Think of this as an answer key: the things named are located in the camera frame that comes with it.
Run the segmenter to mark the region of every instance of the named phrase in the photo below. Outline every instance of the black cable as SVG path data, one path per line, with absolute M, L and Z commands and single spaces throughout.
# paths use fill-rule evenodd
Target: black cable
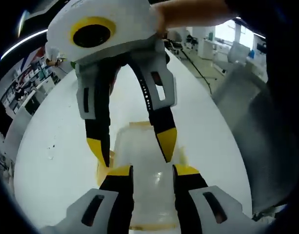
M 58 67 L 58 66 L 57 66 L 57 68 L 59 68 L 59 69 L 61 69 L 63 72 L 65 72 L 62 68 L 60 68 L 60 67 Z M 66 72 L 65 72 L 65 73 L 66 73 Z M 66 74 L 68 74 L 68 73 L 66 73 Z
M 210 87 L 210 83 L 206 80 L 206 78 L 201 74 L 201 72 L 198 70 L 198 68 L 194 65 L 193 61 L 191 61 L 191 59 L 187 56 L 187 54 L 183 51 L 183 49 L 181 49 L 182 53 L 185 55 L 185 57 L 188 59 L 188 61 L 191 62 L 191 64 L 195 67 L 195 69 L 198 71 L 198 73 L 201 75 L 201 77 L 204 79 L 204 81 L 207 83 L 209 90 L 210 90 L 210 94 L 212 94 L 212 90 Z

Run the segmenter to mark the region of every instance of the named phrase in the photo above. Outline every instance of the white tabletop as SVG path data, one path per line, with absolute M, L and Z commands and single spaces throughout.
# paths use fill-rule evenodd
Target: white tabletop
M 177 106 L 172 112 L 178 144 L 189 164 L 209 186 L 217 185 L 252 216 L 251 193 L 239 149 L 218 108 L 204 87 L 172 54 L 168 64 L 177 82 Z M 96 182 L 97 159 L 90 151 L 84 121 L 78 111 L 75 72 L 70 72 L 47 96 L 23 136 L 15 165 L 15 196 L 37 227 L 55 225 L 66 209 Z M 111 149 L 117 131 L 133 121 L 148 121 L 139 83 L 123 67 L 110 98 Z

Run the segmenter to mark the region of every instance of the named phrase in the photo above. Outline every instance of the black circular hole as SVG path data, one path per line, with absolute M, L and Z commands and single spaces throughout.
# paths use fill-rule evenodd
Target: black circular hole
M 105 26 L 93 24 L 79 29 L 73 35 L 76 45 L 84 48 L 92 48 L 105 43 L 110 38 L 110 30 Z

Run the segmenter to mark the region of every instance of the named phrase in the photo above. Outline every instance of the ceiling light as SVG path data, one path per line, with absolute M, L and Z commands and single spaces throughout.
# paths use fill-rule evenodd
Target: ceiling light
M 256 35 L 256 36 L 258 36 L 258 37 L 260 37 L 260 38 L 263 38 L 263 39 L 265 39 L 265 37 L 264 36 L 262 36 L 262 35 L 260 35 L 260 34 L 257 34 L 257 33 L 253 33 L 254 35 Z
M 23 28 L 23 23 L 24 23 L 24 21 L 26 20 L 26 18 L 28 17 L 28 15 L 29 15 L 29 12 L 28 11 L 26 11 L 26 10 L 24 10 L 23 11 L 23 13 L 22 13 L 22 15 L 21 15 L 21 18 L 20 18 L 20 20 L 19 20 L 19 24 L 18 24 L 18 31 L 17 31 L 17 37 L 19 38 L 19 36 L 20 36 L 20 33 L 21 33 L 21 31 L 22 31 L 22 28 Z
M 37 35 L 40 35 L 40 34 L 42 34 L 42 33 L 46 33 L 46 32 L 47 32 L 47 29 L 44 29 L 44 30 L 42 30 L 42 31 L 40 31 L 40 32 L 37 32 L 37 33 L 35 33 L 35 34 L 32 34 L 32 35 L 26 37 L 25 39 L 21 40 L 21 41 L 18 42 L 17 44 L 13 45 L 11 48 L 9 48 L 9 49 L 2 55 L 0 61 L 1 61 L 6 55 L 8 55 L 12 50 L 14 50 L 16 47 L 20 46 L 21 44 L 23 44 L 24 42 L 30 40 L 31 38 L 34 38 L 34 37 L 36 37 Z

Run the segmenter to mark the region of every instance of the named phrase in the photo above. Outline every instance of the gray gripper housing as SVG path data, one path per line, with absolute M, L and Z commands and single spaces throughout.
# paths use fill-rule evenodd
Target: gray gripper housing
M 164 44 L 156 36 L 147 40 L 135 41 L 127 44 L 116 45 L 95 53 L 80 63 L 76 64 L 76 74 L 78 77 L 77 100 L 82 119 L 96 119 L 94 102 L 98 101 L 95 97 L 96 79 L 99 74 L 99 61 L 105 58 L 112 58 L 126 55 L 126 63 L 129 64 L 140 82 L 140 88 L 144 94 L 145 103 L 148 111 L 157 110 L 163 107 L 176 104 L 176 83 L 172 73 L 167 69 L 165 59 Z M 160 100 L 158 91 L 153 80 L 152 73 L 158 73 L 165 94 L 165 99 Z M 83 103 L 87 101 L 88 110 L 84 111 Z
M 47 226 L 42 234 L 107 234 L 109 217 L 118 192 L 91 189 L 67 209 L 66 218 L 56 226 Z M 91 226 L 84 224 L 83 217 L 94 199 L 101 201 Z
M 217 223 L 214 212 L 205 197 L 211 193 L 222 207 L 226 220 Z M 266 226 L 255 222 L 242 212 L 242 205 L 218 186 L 206 187 L 189 191 L 201 222 L 204 234 L 262 234 Z

